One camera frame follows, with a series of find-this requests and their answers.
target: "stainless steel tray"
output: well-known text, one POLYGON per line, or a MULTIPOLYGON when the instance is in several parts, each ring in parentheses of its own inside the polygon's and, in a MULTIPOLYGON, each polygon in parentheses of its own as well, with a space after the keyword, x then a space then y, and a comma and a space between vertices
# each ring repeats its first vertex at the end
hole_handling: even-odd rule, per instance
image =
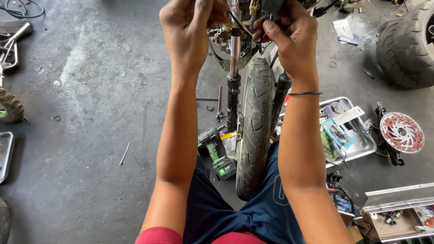
MULTIPOLYGON (((351 101, 348 98, 343 96, 328 101, 320 102, 319 106, 322 108, 325 105, 330 105, 332 102, 339 102, 339 100, 341 99, 346 100, 350 104, 350 107, 354 108, 351 101)), ((347 150, 347 157, 345 159, 346 162, 353 160, 355 158, 360 158, 362 156, 368 155, 377 150, 377 144, 374 142, 372 137, 368 133, 366 133, 362 119, 360 117, 354 119, 353 125, 356 127, 359 133, 353 130, 348 130, 345 127, 342 127, 345 130, 345 132, 348 134, 348 136, 354 140, 354 145, 352 145, 347 150)), ((341 158, 339 158, 333 163, 326 163, 325 167, 329 168, 335 165, 340 165, 341 163, 343 163, 343 161, 341 158)))
POLYGON ((15 137, 12 132, 0 132, 0 183, 6 180, 12 159, 15 137))

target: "green cordless drill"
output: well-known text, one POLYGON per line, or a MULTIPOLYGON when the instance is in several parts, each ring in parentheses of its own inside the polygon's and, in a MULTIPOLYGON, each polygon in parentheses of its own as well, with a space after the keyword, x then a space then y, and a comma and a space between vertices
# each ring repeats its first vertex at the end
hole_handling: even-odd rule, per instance
POLYGON ((228 179, 237 173, 237 167, 232 159, 227 156, 219 157, 217 154, 217 140, 220 138, 219 131, 224 129, 222 125, 219 128, 209 128, 204 133, 197 137, 198 149, 207 148, 210 157, 213 160, 213 170, 216 172, 218 178, 222 181, 228 179))

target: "person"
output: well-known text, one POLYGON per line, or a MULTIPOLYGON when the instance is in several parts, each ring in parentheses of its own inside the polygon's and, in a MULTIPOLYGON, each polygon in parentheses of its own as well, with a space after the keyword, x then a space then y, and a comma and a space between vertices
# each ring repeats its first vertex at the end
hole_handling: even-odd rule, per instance
MULTIPOLYGON (((319 95, 292 96, 280 141, 271 145, 265 177, 239 210, 209 180, 197 153, 196 84, 208 52, 207 28, 229 21, 225 0, 171 0, 160 20, 171 60, 157 178, 136 244, 354 243, 326 189, 319 133, 319 95)), ((273 41, 292 92, 317 92, 317 21, 287 0, 276 21, 254 23, 273 41)))

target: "navy blue shorts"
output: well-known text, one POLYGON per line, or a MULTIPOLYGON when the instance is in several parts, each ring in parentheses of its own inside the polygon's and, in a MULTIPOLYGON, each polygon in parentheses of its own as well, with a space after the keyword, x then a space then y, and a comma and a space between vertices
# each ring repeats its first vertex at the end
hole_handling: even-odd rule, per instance
POLYGON ((187 200, 183 244, 208 244, 217 237, 249 231, 267 244, 302 244, 303 236, 286 198, 277 167, 279 142, 271 145, 266 176, 258 191, 239 210, 223 200, 197 157, 187 200))

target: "chrome fork tube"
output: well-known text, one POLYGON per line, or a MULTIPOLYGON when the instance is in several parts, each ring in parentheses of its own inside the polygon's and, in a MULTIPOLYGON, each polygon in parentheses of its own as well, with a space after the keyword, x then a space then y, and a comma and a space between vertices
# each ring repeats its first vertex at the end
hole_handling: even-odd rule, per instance
MULTIPOLYGON (((240 16, 240 7, 239 4, 237 4, 237 0, 231 0, 231 5, 234 5, 232 8, 234 10, 234 14, 241 19, 240 16)), ((240 56, 241 52, 241 42, 239 36, 231 36, 230 38, 230 69, 229 69, 229 75, 232 77, 236 77, 238 75, 238 71, 240 69, 238 58, 240 56)))

